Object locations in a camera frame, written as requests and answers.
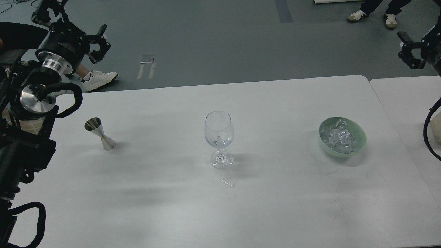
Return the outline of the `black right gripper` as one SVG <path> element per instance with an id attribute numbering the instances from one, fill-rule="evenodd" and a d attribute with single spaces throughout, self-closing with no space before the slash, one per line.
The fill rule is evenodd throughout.
<path id="1" fill-rule="evenodd" d="M 410 36 L 404 32 L 397 32 L 401 40 L 401 51 L 398 57 L 409 66 L 410 69 L 423 69 L 428 62 L 434 71 L 441 75 L 441 25 L 436 24 L 427 32 L 420 42 L 414 42 Z M 421 59 L 412 54 L 413 49 L 421 49 Z"/>

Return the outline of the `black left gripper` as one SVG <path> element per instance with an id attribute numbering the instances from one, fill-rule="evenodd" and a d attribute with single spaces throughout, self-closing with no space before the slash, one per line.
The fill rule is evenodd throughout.
<path id="1" fill-rule="evenodd" d="M 107 24 L 103 24 L 95 35 L 86 35 L 81 29 L 69 22 L 64 6 L 67 0 L 42 0 L 31 16 L 35 24 L 50 28 L 48 34 L 36 50 L 36 56 L 44 66 L 52 66 L 60 75 L 76 72 L 79 64 L 87 54 L 89 60 L 96 64 L 103 60 L 111 45 L 104 37 Z M 52 21 L 49 10 L 55 17 Z M 98 50 L 90 46 L 98 45 Z"/>

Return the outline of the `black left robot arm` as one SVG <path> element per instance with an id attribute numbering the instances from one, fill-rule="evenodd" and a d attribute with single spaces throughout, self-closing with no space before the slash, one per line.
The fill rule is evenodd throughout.
<path id="1" fill-rule="evenodd" d="M 5 78 L 1 82 L 1 247 L 9 243 L 17 216 L 31 208 L 38 209 L 35 238 L 27 245 L 36 248 L 45 233 L 44 204 L 32 201 L 12 208 L 19 183 L 28 184 L 34 174 L 47 168 L 56 151 L 50 139 L 56 119 L 74 113 L 82 104 L 83 91 L 74 83 L 63 83 L 62 76 L 74 73 L 84 56 L 92 63 L 101 61 L 110 44 L 104 37 L 107 25 L 88 35 L 68 19 L 66 0 L 43 0 L 32 15 L 36 24 L 49 26 L 49 32 L 36 50 L 36 61 L 22 61 L 25 49 L 1 54 Z"/>

